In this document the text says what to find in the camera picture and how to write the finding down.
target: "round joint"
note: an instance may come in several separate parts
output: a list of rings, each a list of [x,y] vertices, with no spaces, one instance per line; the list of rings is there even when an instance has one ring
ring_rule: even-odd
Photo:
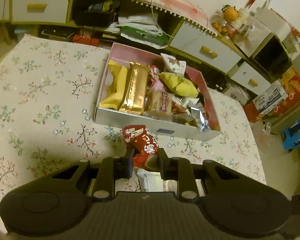
[[[186,199],[194,199],[197,197],[197,193],[191,190],[184,191],[181,196]]]
[[[105,190],[98,190],[95,193],[93,193],[93,196],[96,198],[103,199],[103,198],[109,197],[109,192],[107,192]]]

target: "floral tablecloth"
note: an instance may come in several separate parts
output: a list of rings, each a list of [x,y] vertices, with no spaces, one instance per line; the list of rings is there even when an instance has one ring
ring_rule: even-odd
[[[120,129],[93,115],[109,49],[25,36],[0,63],[0,200],[21,186],[82,158],[124,155]],[[168,156],[212,159],[265,183],[258,149],[240,104],[210,90],[222,133],[194,141],[155,135]],[[139,190],[138,179],[116,182]],[[0,229],[5,231],[0,219]]]

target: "blue stool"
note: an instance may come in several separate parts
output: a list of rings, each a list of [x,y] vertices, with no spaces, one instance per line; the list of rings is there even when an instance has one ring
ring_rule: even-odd
[[[285,150],[294,150],[300,146],[300,119],[294,126],[284,130],[282,140]]]

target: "red snack package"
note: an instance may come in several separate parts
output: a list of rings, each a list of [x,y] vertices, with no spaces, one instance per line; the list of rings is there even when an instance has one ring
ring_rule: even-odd
[[[138,153],[133,157],[133,166],[156,171],[159,146],[145,125],[128,125],[122,129],[127,146],[133,146]]]

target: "pink box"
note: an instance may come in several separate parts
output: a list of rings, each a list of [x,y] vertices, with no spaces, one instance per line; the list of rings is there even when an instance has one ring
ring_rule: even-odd
[[[204,108],[209,115],[210,130],[200,132],[196,127],[183,125],[175,122],[162,121],[149,118],[142,115],[128,114],[113,109],[98,107],[108,95],[108,88],[112,83],[112,75],[108,71],[108,62],[112,59],[121,65],[129,68],[130,62],[139,62],[145,65],[156,65],[163,70],[164,62],[161,56],[150,53],[145,50],[130,47],[124,44],[114,42],[103,72],[101,85],[99,89],[94,122],[102,125],[123,128],[130,124],[145,124],[152,133],[171,135],[180,138],[209,141],[221,133],[217,113],[214,109],[213,102],[208,91],[208,87],[200,71],[186,67],[186,73],[192,82],[198,86],[199,91],[205,99]]]

